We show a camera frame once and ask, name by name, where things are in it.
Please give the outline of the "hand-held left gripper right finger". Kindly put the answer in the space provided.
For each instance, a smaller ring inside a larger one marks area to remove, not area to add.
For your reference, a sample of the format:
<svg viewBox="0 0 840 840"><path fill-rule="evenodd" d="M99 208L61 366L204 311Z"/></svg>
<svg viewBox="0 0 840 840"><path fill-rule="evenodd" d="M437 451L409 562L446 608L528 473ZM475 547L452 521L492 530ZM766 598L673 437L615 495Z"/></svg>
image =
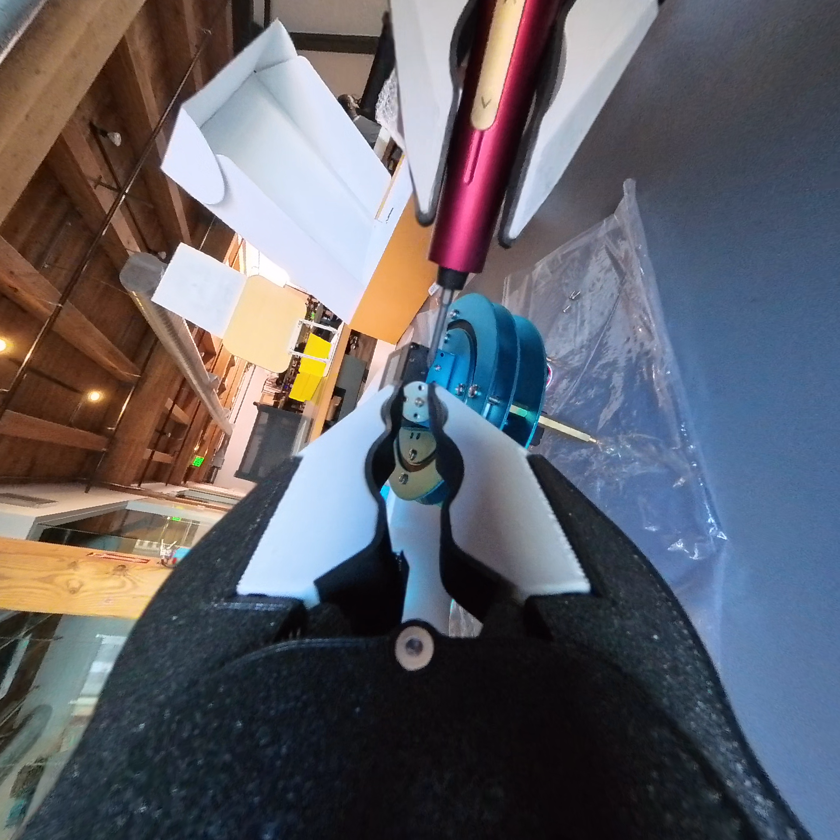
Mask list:
<svg viewBox="0 0 840 840"><path fill-rule="evenodd" d="M429 423L446 488L440 577L452 599L486 623L501 603L591 594L527 450L438 385Z"/></svg>

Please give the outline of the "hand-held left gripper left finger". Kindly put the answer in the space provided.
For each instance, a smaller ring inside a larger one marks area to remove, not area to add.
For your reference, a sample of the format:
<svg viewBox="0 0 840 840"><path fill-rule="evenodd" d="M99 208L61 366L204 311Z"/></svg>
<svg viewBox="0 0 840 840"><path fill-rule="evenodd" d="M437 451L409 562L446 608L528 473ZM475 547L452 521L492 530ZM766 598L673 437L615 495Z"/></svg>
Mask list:
<svg viewBox="0 0 840 840"><path fill-rule="evenodd" d="M382 487L395 467L403 390L388 385L305 447L237 583L237 595L337 606L350 622L400 622L403 566Z"/></svg>

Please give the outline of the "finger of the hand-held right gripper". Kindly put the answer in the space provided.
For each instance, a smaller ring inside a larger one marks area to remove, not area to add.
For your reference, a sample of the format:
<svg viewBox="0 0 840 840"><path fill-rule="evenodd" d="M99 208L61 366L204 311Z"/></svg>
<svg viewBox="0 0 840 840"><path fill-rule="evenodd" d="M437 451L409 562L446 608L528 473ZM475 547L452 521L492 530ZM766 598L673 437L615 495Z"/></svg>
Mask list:
<svg viewBox="0 0 840 840"><path fill-rule="evenodd" d="M435 219L459 106L459 43L476 1L391 1L402 136L416 218Z"/></svg>
<svg viewBox="0 0 840 840"><path fill-rule="evenodd" d="M658 14L657 1L579 1L564 10L501 212L498 242L518 240L571 163Z"/></svg>

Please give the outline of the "red electric screwdriver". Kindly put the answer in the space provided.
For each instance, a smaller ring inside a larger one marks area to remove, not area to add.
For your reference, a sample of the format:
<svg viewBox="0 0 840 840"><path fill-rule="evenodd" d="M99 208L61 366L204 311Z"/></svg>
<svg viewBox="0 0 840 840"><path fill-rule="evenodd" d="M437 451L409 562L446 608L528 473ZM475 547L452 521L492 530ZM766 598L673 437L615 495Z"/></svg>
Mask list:
<svg viewBox="0 0 840 840"><path fill-rule="evenodd" d="M573 2L481 2L447 153L429 258L440 304L429 344L433 366L448 308L482 271L526 129L541 60Z"/></svg>

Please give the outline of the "silver metal bracket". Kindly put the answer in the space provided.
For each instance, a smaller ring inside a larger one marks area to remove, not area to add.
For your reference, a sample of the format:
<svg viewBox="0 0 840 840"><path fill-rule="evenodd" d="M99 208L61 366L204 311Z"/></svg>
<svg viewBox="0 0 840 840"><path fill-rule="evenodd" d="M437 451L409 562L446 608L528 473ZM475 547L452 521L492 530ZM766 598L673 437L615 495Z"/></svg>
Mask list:
<svg viewBox="0 0 840 840"><path fill-rule="evenodd" d="M412 381L402 389L401 425L394 442L390 488L404 501L440 507L447 486L437 468L437 444L429 426L429 385Z"/></svg>

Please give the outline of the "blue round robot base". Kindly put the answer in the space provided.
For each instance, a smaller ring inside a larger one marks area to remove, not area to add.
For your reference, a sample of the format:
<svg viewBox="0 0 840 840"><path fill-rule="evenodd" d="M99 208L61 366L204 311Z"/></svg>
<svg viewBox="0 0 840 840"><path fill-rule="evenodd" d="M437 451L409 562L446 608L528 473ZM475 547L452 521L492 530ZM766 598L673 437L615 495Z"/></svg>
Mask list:
<svg viewBox="0 0 840 840"><path fill-rule="evenodd" d="M549 365L526 318L477 293L456 300L426 381L528 448L543 408Z"/></svg>

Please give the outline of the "grey desk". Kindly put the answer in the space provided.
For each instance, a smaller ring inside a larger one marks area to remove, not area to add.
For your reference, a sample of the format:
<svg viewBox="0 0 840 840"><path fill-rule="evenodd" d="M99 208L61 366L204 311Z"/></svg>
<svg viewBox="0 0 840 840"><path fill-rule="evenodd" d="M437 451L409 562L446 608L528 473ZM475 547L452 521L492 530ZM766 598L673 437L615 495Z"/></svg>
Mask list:
<svg viewBox="0 0 840 840"><path fill-rule="evenodd" d="M728 537L709 644L771 780L838 838L838 2L664 2L504 279L634 179Z"/></svg>

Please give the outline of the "dark grey cabinet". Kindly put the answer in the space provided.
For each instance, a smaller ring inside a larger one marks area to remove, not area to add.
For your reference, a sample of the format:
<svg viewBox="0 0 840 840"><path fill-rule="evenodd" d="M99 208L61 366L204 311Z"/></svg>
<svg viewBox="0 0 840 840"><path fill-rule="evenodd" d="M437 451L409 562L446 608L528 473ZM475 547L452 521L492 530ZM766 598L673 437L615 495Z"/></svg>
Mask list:
<svg viewBox="0 0 840 840"><path fill-rule="evenodd" d="M234 477L260 482L292 455L303 415L255 403L257 416Z"/></svg>

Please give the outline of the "brass hex standoff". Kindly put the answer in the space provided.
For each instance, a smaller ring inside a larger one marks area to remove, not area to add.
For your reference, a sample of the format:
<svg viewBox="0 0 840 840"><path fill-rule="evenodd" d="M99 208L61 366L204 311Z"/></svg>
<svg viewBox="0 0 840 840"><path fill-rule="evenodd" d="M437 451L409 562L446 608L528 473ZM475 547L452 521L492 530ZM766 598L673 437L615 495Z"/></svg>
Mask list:
<svg viewBox="0 0 840 840"><path fill-rule="evenodd" d="M556 420L554 420L550 417L547 417L547 416L541 416L539 418L539 425L544 427L544 428L550 429L554 432L560 433L560 434L562 434L566 437L578 440L582 443L591 444L591 445L597 444L596 438L589 435L588 433L583 432L583 431L581 431L579 429L576 429L574 427L571 427L567 424L560 423L560 422L558 422L558 421L556 421Z"/></svg>

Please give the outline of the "yellow bin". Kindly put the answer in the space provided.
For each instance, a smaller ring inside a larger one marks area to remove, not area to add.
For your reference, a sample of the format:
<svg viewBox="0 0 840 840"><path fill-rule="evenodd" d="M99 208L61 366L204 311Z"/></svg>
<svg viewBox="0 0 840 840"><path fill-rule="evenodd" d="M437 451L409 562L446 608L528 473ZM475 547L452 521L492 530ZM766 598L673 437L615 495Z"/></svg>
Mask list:
<svg viewBox="0 0 840 840"><path fill-rule="evenodd" d="M291 400L304 403L313 398L327 369L331 348L330 341L314 333L309 335L299 358L297 376L290 389Z"/></svg>

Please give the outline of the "black servo motor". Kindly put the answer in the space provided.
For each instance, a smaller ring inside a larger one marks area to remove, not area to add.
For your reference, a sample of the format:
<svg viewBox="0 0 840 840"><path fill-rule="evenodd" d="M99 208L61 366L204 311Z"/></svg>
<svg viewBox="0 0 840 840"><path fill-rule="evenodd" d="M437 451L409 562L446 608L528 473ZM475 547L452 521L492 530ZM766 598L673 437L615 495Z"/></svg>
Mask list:
<svg viewBox="0 0 840 840"><path fill-rule="evenodd" d="M381 378L381 388L394 387L413 382L428 382L429 353L427 346L411 342L392 352L386 362Z"/></svg>

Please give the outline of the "pale yellow rounded panel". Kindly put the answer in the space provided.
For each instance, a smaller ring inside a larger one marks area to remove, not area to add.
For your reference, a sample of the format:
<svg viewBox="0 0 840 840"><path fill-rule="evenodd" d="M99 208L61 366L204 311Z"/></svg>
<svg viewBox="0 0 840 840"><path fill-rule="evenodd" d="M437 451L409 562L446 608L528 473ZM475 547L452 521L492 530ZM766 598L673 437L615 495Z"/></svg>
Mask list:
<svg viewBox="0 0 840 840"><path fill-rule="evenodd" d="M284 372L291 361L293 327L307 313L308 295L279 286L260 275L250 276L223 336L232 355L269 372Z"/></svg>

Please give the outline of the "white board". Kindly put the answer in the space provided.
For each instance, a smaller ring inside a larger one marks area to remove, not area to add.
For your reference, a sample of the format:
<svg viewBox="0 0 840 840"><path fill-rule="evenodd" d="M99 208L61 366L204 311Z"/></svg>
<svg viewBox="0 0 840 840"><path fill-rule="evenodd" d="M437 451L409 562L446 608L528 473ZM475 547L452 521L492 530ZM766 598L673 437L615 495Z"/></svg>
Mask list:
<svg viewBox="0 0 840 840"><path fill-rule="evenodd" d="M152 301L222 339L245 288L240 271L186 244L178 245Z"/></svg>

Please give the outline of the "wooden plank table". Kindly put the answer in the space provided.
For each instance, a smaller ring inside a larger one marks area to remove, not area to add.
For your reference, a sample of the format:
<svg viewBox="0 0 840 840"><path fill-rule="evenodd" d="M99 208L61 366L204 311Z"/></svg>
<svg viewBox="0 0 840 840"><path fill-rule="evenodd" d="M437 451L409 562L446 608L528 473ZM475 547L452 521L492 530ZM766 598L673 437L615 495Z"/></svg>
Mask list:
<svg viewBox="0 0 840 840"><path fill-rule="evenodd" d="M135 620L172 573L127 553L1 538L1 608Z"/></svg>

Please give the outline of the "silver ventilation duct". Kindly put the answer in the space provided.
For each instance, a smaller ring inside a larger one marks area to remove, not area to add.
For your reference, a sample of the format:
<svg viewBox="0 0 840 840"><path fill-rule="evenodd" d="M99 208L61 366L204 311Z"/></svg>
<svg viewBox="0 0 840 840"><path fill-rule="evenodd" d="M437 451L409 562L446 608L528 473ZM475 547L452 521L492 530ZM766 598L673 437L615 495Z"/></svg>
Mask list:
<svg viewBox="0 0 840 840"><path fill-rule="evenodd" d="M133 253L121 268L119 278L200 403L224 434L231 436L234 427L228 410L219 401L216 380L207 372L186 321L152 301L166 268L168 265L153 254Z"/></svg>

